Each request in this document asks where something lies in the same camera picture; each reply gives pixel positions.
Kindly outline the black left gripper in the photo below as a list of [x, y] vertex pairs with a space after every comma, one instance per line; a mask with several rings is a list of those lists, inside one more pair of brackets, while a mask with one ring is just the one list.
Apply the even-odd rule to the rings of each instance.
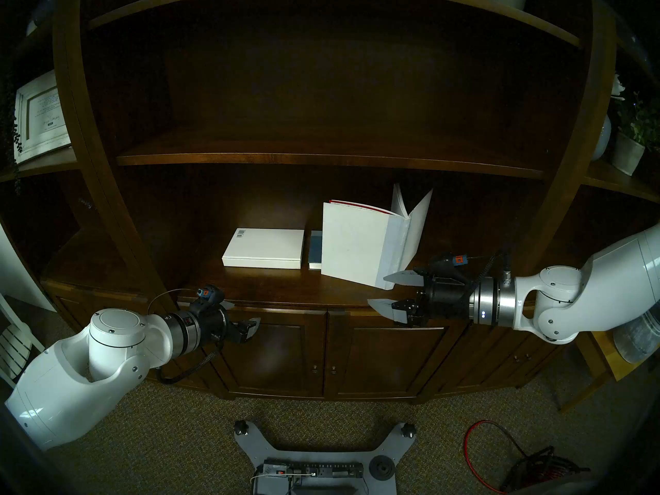
[[221, 302], [220, 306], [196, 306], [196, 320], [199, 328], [197, 349], [206, 344], [224, 341], [246, 343], [256, 334], [261, 319], [253, 317], [242, 321], [232, 321], [228, 310], [234, 306], [232, 302]]

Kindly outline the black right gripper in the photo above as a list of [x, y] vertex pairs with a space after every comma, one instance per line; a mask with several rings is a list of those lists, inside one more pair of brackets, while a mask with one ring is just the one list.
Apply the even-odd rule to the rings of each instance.
[[429, 277], [425, 272], [399, 271], [384, 277], [384, 281], [400, 286], [424, 287], [424, 314], [414, 299], [368, 299], [379, 315], [396, 325], [426, 325], [433, 319], [469, 318], [469, 302], [477, 288], [475, 280], [463, 283], [447, 277]]

